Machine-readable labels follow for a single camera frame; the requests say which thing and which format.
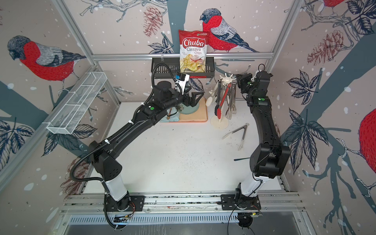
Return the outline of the Chuba cassava chips bag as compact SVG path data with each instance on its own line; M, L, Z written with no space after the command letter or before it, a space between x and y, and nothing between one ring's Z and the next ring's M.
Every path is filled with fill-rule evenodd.
M208 41L208 32L179 30L181 73L206 71Z

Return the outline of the black steel tongs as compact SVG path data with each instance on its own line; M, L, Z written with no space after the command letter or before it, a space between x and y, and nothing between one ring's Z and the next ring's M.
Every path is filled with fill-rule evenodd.
M216 94L216 106L214 109L214 114L217 116L218 109L220 108L220 102L221 102L221 90L222 90L222 81L219 80L218 86L217 86L217 94Z

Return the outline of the green ceramic plate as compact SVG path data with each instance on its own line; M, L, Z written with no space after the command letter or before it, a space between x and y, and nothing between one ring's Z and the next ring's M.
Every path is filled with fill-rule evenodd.
M186 106L184 104L180 104L177 108L178 113L183 115L190 115L195 113L199 109L199 104L195 106Z

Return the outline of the white mesh wall basket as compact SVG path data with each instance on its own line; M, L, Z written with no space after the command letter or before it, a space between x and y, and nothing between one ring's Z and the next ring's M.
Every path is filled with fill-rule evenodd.
M106 81L107 76L104 72L87 73L78 89L69 92L68 101L47 129L53 134L72 134Z

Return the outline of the cream handled utensil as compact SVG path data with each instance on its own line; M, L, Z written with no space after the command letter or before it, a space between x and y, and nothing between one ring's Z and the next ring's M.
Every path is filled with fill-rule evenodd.
M225 116L228 120L232 118L232 115L237 113L236 109L236 83L232 82L227 93L227 105L228 108L226 110Z

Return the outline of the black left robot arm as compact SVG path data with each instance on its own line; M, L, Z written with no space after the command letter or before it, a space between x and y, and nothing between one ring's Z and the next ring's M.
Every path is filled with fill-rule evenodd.
M129 192L121 178L122 165L117 157L143 132L157 124L167 116L170 108L196 106L203 97L203 92L191 92L188 73L178 72L173 74L165 63L159 63L152 70L152 91L145 102L134 112L132 119L115 134L94 144L94 150L78 160L71 168L70 178L75 182L99 181L102 183L105 193L116 202L129 200ZM79 165L91 160L91 163L99 177L78 178L75 172Z

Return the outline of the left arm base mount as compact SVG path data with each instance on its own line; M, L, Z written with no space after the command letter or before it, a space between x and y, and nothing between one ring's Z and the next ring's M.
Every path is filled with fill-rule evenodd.
M110 194L106 194L104 208L107 212L141 212L145 203L144 195L130 195L116 201Z

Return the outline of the orange tray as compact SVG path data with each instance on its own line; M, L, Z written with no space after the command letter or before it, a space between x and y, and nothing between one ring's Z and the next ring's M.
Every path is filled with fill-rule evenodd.
M206 122L208 120L208 111L206 107L206 99L202 98L199 102L199 109L190 115L180 114L179 122Z

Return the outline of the cream utensil rack stand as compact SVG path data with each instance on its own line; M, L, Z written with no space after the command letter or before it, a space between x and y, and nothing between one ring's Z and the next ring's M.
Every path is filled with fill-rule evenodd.
M225 75L218 80L211 96L206 102L207 106L215 103L214 116L211 118L211 125L215 129L225 129L229 125L224 106L226 103L228 105L230 104L230 91L233 85L235 85L235 82L236 78L233 74L225 73Z

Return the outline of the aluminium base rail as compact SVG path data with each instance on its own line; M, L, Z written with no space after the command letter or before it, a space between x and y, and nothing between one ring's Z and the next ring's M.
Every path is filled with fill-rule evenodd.
M306 224L308 216L298 193L262 191L259 193L261 210L224 211L217 204L225 193L139 193L144 195L142 211L108 212L116 225L144 225L195 222L236 222L238 214L252 217L266 216L268 212L290 212L298 224ZM70 196L60 211L56 228L68 225L106 224L101 193Z

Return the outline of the red silicone tongs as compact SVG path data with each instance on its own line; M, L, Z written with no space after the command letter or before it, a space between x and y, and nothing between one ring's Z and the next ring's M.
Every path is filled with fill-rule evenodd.
M225 92L224 92L223 96L221 96L220 108L218 109L218 114L217 114L217 118L218 119L222 118L222 111L221 111L221 109L223 107L224 102L227 100L228 103L230 103L230 91L231 91L231 88L232 88L232 84L230 83L224 89Z

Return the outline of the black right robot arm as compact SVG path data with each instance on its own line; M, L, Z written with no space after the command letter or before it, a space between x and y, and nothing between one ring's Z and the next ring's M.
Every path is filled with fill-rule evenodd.
M239 184L242 196L256 197L268 180L281 176L290 157L290 148L284 146L272 117L272 104L267 96L273 75L259 70L255 75L237 74L237 85L256 122L259 145L250 156L250 175Z

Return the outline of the colourful handled knife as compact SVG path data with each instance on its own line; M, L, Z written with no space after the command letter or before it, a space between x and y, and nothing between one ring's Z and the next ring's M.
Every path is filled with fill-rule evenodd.
M172 112L172 108L169 110L169 112L168 112L168 114L167 114L167 120L169 120L170 119L170 116L171 116L171 112Z

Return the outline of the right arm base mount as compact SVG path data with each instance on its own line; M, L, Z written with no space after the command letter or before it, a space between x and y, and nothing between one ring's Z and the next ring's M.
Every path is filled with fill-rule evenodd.
M233 194L222 194L217 202L224 211L232 210L261 210L259 197L250 197L242 194L241 183L238 184Z

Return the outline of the light blue cloth napkin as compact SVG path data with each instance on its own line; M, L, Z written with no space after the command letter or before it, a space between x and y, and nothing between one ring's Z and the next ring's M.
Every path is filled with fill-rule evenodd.
M177 114L175 114L173 116L170 116L170 117L168 117L168 116L163 117L160 120L160 122L163 122L163 123L167 123L167 122L179 122L179 120L180 120L180 113L177 113Z

